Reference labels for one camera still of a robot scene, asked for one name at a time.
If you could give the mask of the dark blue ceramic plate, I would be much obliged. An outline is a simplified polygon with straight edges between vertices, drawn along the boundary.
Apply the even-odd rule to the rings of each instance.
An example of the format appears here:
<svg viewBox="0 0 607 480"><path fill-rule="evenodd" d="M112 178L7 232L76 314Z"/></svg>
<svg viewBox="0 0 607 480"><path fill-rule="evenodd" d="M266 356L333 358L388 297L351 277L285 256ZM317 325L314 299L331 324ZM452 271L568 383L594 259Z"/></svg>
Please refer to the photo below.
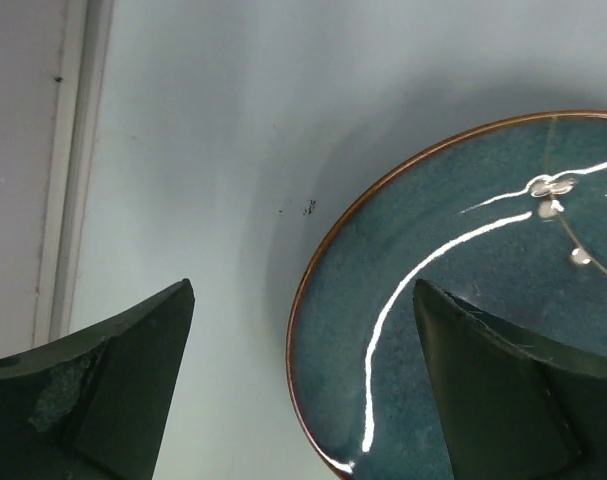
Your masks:
<svg viewBox="0 0 607 480"><path fill-rule="evenodd" d="M457 479L414 318L419 280L607 357L607 112L448 139L328 233L292 306L287 377L306 437L340 479Z"/></svg>

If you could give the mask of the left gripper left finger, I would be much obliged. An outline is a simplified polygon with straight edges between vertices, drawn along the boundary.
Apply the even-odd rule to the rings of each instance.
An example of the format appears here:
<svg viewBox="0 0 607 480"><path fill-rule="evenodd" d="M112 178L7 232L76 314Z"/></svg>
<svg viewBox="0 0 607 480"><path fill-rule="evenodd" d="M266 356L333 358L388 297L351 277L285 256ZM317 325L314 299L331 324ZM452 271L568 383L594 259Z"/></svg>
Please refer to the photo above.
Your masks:
<svg viewBox="0 0 607 480"><path fill-rule="evenodd" d="M181 280L0 359L0 479L150 479L189 336Z"/></svg>

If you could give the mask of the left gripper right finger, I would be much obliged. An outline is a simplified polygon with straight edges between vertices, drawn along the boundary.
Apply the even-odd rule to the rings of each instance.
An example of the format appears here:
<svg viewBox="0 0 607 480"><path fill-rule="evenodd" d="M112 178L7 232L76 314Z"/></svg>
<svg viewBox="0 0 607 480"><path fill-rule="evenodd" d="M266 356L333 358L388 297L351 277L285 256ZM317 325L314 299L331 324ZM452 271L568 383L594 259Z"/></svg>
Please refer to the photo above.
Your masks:
<svg viewBox="0 0 607 480"><path fill-rule="evenodd" d="M607 357L419 280L420 338L457 479L607 479Z"/></svg>

